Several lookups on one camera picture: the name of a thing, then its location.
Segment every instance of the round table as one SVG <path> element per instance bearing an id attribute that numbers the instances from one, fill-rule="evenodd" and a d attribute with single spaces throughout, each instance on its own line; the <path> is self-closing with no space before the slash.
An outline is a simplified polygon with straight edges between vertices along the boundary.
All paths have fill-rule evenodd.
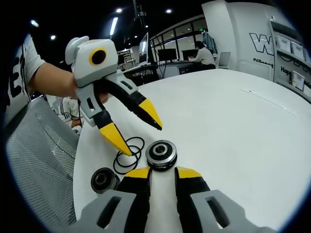
<path id="1" fill-rule="evenodd" d="M 224 69 L 178 75 L 139 89 L 154 104 L 162 131 L 114 97 L 105 104 L 125 139 L 145 140 L 138 168 L 147 166 L 148 145 L 172 141 L 178 152 L 175 165 L 200 172 L 210 189 L 241 205 L 254 224 L 280 230 L 290 220 L 311 180 L 310 104 L 271 81 Z M 93 173 L 113 169 L 116 153 L 96 127 L 84 125 L 73 178 L 77 219 L 98 196 L 90 185 Z M 131 159 L 123 156 L 122 162 Z M 146 232 L 182 232 L 173 168 L 152 173 Z"/>

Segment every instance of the t-shirt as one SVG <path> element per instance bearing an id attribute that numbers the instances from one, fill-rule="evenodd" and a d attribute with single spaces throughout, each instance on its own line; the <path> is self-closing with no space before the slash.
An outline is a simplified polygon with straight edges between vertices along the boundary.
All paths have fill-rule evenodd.
<path id="1" fill-rule="evenodd" d="M 70 128 L 73 120 L 79 119 L 81 117 L 81 123 L 83 125 L 84 119 L 79 114 L 79 104 L 78 100 L 71 97 L 65 97 L 60 100 L 58 106 L 59 117 L 65 122 Z"/>
<path id="2" fill-rule="evenodd" d="M 207 48 L 201 48 L 195 58 L 190 58 L 190 62 L 201 62 L 203 65 L 215 64 L 213 54 Z"/>
<path id="3" fill-rule="evenodd" d="M 43 63 L 45 61 L 35 50 L 31 36 L 27 35 L 12 62 L 13 68 L 9 77 L 6 103 L 4 103 L 4 126 L 30 102 L 29 93 L 32 90 L 28 87 L 28 83 Z"/>

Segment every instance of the yellow circle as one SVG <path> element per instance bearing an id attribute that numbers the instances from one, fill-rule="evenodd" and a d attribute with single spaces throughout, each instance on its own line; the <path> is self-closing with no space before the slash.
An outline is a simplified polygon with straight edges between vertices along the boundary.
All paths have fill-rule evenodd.
<path id="1" fill-rule="evenodd" d="M 95 62 L 94 62 L 94 55 L 95 55 L 96 53 L 98 53 L 98 52 L 101 52 L 101 51 L 104 52 L 104 55 L 101 56 L 101 57 L 99 58 L 99 61 L 97 61 L 97 62 L 95 63 Z M 93 66 L 99 66 L 99 65 L 101 65 L 101 64 L 104 62 L 104 60 L 106 59 L 106 56 L 107 56 L 107 52 L 106 52 L 106 50 L 105 50 L 104 48 L 97 48 L 97 49 L 95 49 L 95 50 L 93 50 L 93 51 L 91 52 L 91 54 L 90 54 L 90 56 L 89 56 L 89 62 L 90 62 L 90 64 L 93 65 Z"/>

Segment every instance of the office chair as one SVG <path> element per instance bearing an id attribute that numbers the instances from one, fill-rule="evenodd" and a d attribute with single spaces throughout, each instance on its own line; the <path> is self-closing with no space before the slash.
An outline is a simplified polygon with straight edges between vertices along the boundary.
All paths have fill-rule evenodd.
<path id="1" fill-rule="evenodd" d="M 229 69 L 230 56 L 231 52 L 221 52 L 216 69 Z"/>
<path id="2" fill-rule="evenodd" d="M 78 135 L 40 97 L 14 117 L 4 137 L 17 187 L 37 218 L 51 232 L 76 222 L 72 186 Z"/>

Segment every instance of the computer monitor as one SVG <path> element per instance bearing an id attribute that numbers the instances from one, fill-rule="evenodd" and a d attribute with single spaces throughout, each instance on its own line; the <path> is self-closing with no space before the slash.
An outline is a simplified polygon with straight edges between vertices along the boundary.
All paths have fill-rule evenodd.
<path id="1" fill-rule="evenodd" d="M 118 55 L 118 65 L 124 63 L 124 56 L 123 55 Z"/>
<path id="2" fill-rule="evenodd" d="M 198 55 L 198 50 L 183 50 L 184 61 L 188 61 L 188 57 L 196 57 Z"/>
<path id="3" fill-rule="evenodd" d="M 148 63 L 148 33 L 144 36 L 139 44 L 139 65 Z"/>
<path id="4" fill-rule="evenodd" d="M 177 59 L 176 49 L 158 50 L 159 61 L 172 61 Z"/>

